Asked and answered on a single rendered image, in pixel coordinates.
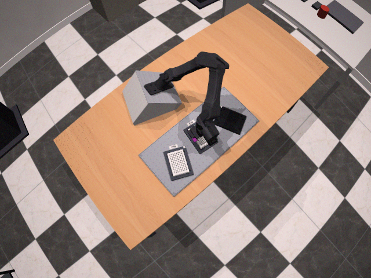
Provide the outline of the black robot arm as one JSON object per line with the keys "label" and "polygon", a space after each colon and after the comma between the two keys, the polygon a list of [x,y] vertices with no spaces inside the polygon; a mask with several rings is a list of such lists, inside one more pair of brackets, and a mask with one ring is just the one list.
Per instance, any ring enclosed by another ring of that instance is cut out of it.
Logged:
{"label": "black robot arm", "polygon": [[150,95],[157,94],[173,88],[172,82],[177,82],[185,75],[206,67],[209,68],[208,89],[196,126],[197,134],[203,136],[208,145],[212,146],[217,142],[217,136],[220,134],[213,120],[220,116],[221,86],[225,69],[229,69],[229,63],[216,53],[199,52],[194,59],[159,74],[158,80],[144,85],[144,88]]}

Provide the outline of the dark grey rectangular frame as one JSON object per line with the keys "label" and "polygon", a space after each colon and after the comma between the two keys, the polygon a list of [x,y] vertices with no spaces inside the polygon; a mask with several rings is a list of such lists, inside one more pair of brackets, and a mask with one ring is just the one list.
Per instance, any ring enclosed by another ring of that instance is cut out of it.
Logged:
{"label": "dark grey rectangular frame", "polygon": [[[171,152],[174,152],[174,151],[179,151],[181,149],[184,152],[184,156],[185,156],[185,159],[186,159],[186,162],[187,162],[189,173],[185,173],[185,174],[173,176],[172,169],[171,169],[171,166],[170,166],[170,162],[169,162],[169,158],[168,158],[167,153],[171,153]],[[188,176],[194,175],[185,146],[179,147],[179,148],[175,148],[175,149],[171,149],[171,150],[168,150],[168,151],[165,151],[165,152],[163,152],[163,154],[165,156],[165,160],[166,160],[166,164],[167,164],[167,167],[168,167],[168,171],[169,171],[169,175],[170,175],[171,181],[178,180],[178,179],[181,179],[181,178],[184,178],[184,177],[188,177]]]}

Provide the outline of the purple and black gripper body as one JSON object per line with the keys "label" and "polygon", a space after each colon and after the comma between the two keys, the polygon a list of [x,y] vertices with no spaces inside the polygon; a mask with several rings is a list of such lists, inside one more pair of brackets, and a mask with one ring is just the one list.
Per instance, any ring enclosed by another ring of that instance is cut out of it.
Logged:
{"label": "purple and black gripper body", "polygon": [[197,126],[193,126],[192,128],[190,128],[190,130],[188,131],[188,134],[190,135],[191,138],[196,138],[198,139],[200,136],[197,134]]}

